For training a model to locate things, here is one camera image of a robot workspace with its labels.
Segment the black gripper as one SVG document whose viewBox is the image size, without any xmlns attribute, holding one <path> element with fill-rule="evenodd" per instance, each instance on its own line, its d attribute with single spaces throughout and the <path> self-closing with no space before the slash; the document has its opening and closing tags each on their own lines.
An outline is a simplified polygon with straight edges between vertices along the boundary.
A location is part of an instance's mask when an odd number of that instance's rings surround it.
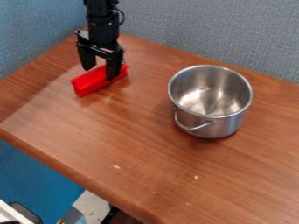
<svg viewBox="0 0 299 224">
<path fill-rule="evenodd" d="M 89 29 L 77 30 L 79 59 L 86 71 L 97 66 L 97 57 L 107 61 L 106 79 L 113 81 L 121 74 L 125 48 L 118 43 L 119 16 L 89 17 Z"/>
</svg>

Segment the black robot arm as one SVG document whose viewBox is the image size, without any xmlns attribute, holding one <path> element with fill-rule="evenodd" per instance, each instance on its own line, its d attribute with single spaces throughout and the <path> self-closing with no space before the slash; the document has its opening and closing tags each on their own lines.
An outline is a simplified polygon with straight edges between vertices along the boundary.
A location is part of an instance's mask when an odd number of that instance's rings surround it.
<svg viewBox="0 0 299 224">
<path fill-rule="evenodd" d="M 105 59 L 107 81 L 113 81 L 121 75 L 125 62 L 126 50 L 118 43 L 118 38 L 126 14 L 118 8 L 118 3 L 118 0 L 83 0 L 89 29 L 75 31 L 82 66 L 89 71 L 98 64 L 97 57 Z"/>
</svg>

